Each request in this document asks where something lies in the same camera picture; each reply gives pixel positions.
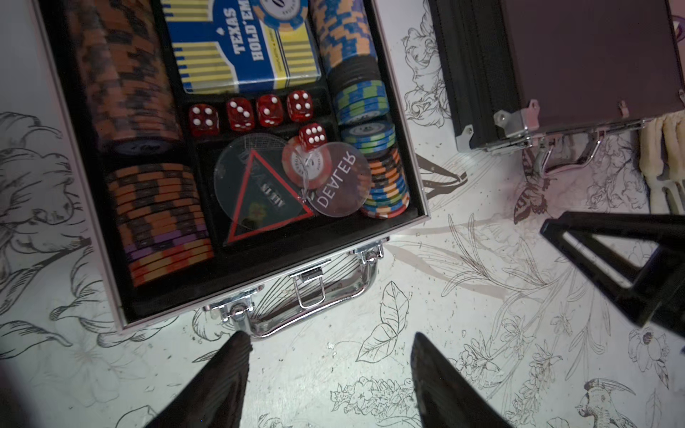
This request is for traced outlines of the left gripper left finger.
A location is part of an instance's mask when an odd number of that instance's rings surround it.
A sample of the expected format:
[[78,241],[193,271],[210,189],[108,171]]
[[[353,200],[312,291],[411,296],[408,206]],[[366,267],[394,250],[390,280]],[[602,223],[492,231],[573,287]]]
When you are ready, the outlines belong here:
[[252,351],[247,333],[234,333],[150,427],[240,426]]

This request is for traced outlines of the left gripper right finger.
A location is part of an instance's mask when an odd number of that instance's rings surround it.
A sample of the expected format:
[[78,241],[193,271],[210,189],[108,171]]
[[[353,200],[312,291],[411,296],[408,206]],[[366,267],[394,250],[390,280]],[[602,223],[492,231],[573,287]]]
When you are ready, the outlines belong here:
[[415,334],[410,365],[422,426],[509,426],[423,333]]

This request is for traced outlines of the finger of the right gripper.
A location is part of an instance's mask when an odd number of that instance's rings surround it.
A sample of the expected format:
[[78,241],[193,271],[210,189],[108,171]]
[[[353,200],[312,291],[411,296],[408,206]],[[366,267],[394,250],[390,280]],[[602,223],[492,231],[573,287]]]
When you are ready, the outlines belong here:
[[684,217],[565,212],[541,235],[636,326],[684,325]]

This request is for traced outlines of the medium black poker case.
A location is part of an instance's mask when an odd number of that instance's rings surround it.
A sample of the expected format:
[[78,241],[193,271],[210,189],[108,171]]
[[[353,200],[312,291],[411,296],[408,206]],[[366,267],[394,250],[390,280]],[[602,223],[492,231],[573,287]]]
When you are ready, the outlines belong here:
[[684,106],[665,1],[433,1],[429,5],[458,150],[542,146],[590,136],[582,168],[610,135]]

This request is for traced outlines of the small silver poker case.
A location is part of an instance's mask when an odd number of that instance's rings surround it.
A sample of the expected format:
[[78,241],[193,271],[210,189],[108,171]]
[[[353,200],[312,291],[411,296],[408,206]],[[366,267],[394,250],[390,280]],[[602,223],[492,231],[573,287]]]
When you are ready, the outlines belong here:
[[107,301],[120,333],[133,333],[183,314],[207,311],[256,339],[266,338],[325,310],[360,297],[376,281],[385,243],[392,235],[429,219],[406,123],[400,123],[401,156],[410,179],[410,206],[395,219],[374,220],[355,213],[342,219],[317,215],[280,230],[229,243],[229,217],[219,207],[213,173],[226,138],[188,143],[167,153],[192,169],[215,255],[150,285],[135,286],[105,189],[105,176],[133,160],[101,155],[89,144],[95,131],[78,80],[76,54],[68,46],[66,12],[59,3],[37,1],[37,24],[54,59],[62,110],[72,129],[75,169],[85,182],[86,208],[101,253]]

